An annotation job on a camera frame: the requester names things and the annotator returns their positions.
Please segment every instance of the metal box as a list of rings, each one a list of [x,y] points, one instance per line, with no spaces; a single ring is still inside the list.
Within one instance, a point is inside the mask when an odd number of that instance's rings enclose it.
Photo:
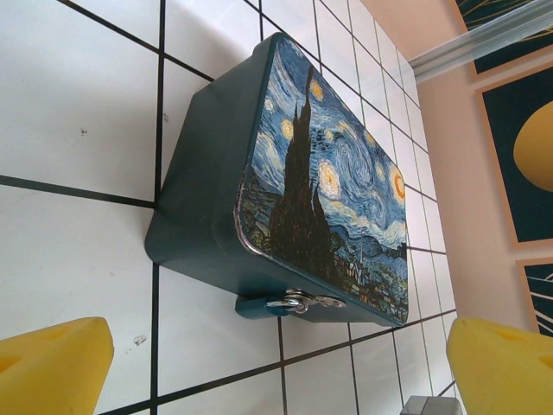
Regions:
[[[244,304],[311,305],[310,322],[396,326],[408,314],[404,197],[397,166],[275,34],[194,95],[146,251],[239,294],[244,316],[256,316]]]

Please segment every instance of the yellow foam block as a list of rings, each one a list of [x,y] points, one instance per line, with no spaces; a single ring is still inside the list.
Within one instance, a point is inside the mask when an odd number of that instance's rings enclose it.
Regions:
[[[458,318],[448,359],[469,415],[553,414],[550,337]]]
[[[81,318],[0,342],[0,414],[90,415],[113,359],[104,318]]]

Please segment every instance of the wall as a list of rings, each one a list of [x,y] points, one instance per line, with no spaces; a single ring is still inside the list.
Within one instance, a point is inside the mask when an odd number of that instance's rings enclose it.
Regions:
[[[414,2],[381,3],[365,0],[389,37],[410,58],[419,55],[422,47],[436,47],[459,31],[451,10],[443,7],[447,2],[424,1],[416,7]],[[515,249],[510,245],[509,221],[474,91],[546,61],[553,61],[553,54],[477,82],[467,64],[418,85],[460,316],[531,328],[515,261],[551,256],[553,247]]]

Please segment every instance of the white tile floor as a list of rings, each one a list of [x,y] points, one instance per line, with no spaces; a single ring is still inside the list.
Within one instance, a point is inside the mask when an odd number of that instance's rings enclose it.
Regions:
[[[144,252],[192,95],[278,30],[404,171],[404,328],[248,321],[233,294]],[[395,415],[451,385],[454,298],[415,78],[359,0],[6,0],[0,53],[0,338],[104,316],[116,353],[96,413]]]

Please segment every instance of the printed painting on lid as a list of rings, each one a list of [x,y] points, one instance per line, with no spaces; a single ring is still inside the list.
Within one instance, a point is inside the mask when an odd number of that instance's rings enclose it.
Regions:
[[[406,321],[401,173],[284,37],[276,42],[238,214],[242,238],[256,251]]]

